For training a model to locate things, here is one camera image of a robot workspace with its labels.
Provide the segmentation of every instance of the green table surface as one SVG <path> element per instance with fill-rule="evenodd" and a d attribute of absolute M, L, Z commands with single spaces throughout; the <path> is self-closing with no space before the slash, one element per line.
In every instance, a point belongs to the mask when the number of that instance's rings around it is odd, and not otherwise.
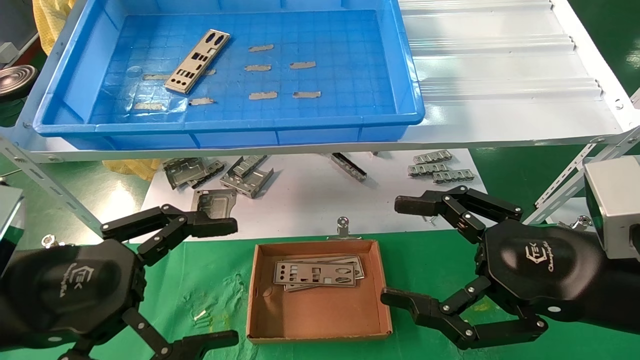
<path fill-rule="evenodd" d="M 372 234 L 385 267 L 387 286 L 428 293 L 444 299 L 474 277 L 476 246 L 456 231 Z M 210 331 L 236 330 L 235 347 L 213 350 L 206 359 L 637 359 L 640 338 L 583 323 L 550 321 L 550 329 L 534 343 L 460 351 L 439 332 L 417 327 L 409 313 L 392 309 L 394 333 L 367 342 L 285 343 L 252 345 L 246 340 L 247 291 L 254 246 L 258 243 L 315 241 L 326 237 L 183 243 L 147 269 L 147 289 L 140 312 L 169 341 Z M 193 316 L 206 309 L 211 326 L 196 329 Z M 463 318 L 470 323 L 505 320 L 487 298 Z M 2 360 L 57 359 L 70 345 L 46 350 L 15 350 Z M 146 360 L 151 350 L 130 329 L 95 348 L 100 360 Z"/>

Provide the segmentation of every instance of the cardboard box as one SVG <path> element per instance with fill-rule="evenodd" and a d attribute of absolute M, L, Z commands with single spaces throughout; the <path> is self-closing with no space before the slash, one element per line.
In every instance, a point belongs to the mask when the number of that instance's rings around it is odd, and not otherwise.
<path fill-rule="evenodd" d="M 276 261 L 357 254 L 365 278 L 355 288 L 321 286 L 284 291 L 273 284 Z M 256 245 L 246 336 L 254 344 L 292 341 L 375 340 L 392 333 L 389 308 L 380 302 L 385 286 L 375 240 L 327 240 Z"/>

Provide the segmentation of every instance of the logo on robot hand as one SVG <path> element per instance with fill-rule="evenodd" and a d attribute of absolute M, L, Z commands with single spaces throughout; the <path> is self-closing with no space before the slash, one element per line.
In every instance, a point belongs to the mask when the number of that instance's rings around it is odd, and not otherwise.
<path fill-rule="evenodd" d="M 539 247 L 537 243 L 529 243 L 524 247 L 527 259 L 533 261 L 536 264 L 540 264 L 543 261 L 549 260 L 549 266 L 547 269 L 549 272 L 554 271 L 554 254 L 551 251 L 551 246 L 546 241 L 543 241 L 543 246 Z"/>
<path fill-rule="evenodd" d="M 62 277 L 62 281 L 60 282 L 60 297 L 64 297 L 67 294 L 68 284 L 73 284 L 74 289 L 82 289 L 82 285 L 84 283 L 89 282 L 91 280 L 91 276 L 93 275 L 94 268 L 89 266 L 82 266 L 75 270 L 72 270 L 77 266 L 77 263 L 72 263 L 67 268 L 65 275 Z"/>

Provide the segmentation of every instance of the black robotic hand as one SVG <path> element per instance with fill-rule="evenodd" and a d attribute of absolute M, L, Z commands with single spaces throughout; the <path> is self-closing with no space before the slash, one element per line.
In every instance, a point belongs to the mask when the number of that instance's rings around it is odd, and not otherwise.
<path fill-rule="evenodd" d="M 640 334 L 640 263 L 608 259 L 595 233 L 523 225 L 520 208 L 465 186 L 399 196 L 395 210 L 441 215 L 478 244 L 478 277 L 448 299 L 391 288 L 380 295 L 382 303 L 408 310 L 416 325 L 442 332 L 458 348 L 534 341 L 548 329 L 539 315 Z M 498 224 L 486 228 L 473 213 Z M 463 321 L 460 314 L 485 295 L 518 319 Z"/>
<path fill-rule="evenodd" d="M 152 266 L 188 236 L 237 231 L 233 218 L 163 205 L 102 227 L 98 245 L 15 252 L 0 278 L 0 352 L 75 342 L 60 360 L 91 360 L 95 345 L 130 326 L 155 352 L 153 359 L 201 360 L 207 351 L 238 343 L 236 331 L 188 336 L 168 343 L 139 313 L 144 266 Z M 123 241 L 159 230 L 129 250 Z"/>

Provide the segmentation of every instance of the metal shelf support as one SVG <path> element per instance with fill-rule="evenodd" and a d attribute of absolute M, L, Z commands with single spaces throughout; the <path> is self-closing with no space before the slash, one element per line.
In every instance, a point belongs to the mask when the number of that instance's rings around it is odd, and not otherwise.
<path fill-rule="evenodd" d="M 640 138 L 640 126 L 626 133 L 626 136 L 617 144 L 607 145 L 600 151 L 592 161 L 602 161 L 619 158 L 629 151 Z M 537 210 L 527 217 L 523 223 L 528 225 L 540 224 L 553 212 L 571 199 L 578 191 L 584 187 L 584 169 L 582 162 L 595 145 L 589 144 L 580 151 L 580 154 L 567 166 L 567 168 L 556 178 L 547 188 L 543 195 L 536 202 Z M 558 188 L 560 184 L 574 170 L 578 170 L 569 180 Z"/>
<path fill-rule="evenodd" d="M 0 135 L 0 153 L 11 160 L 15 166 L 21 168 L 27 176 L 32 178 L 32 180 L 40 185 L 49 195 L 60 200 L 61 204 L 75 214 L 87 227 L 96 234 L 100 234 L 100 221 L 98 221 L 91 211 L 82 205 L 64 186 L 47 174 L 38 163 L 35 163 L 27 152 L 15 146 L 2 135 Z"/>

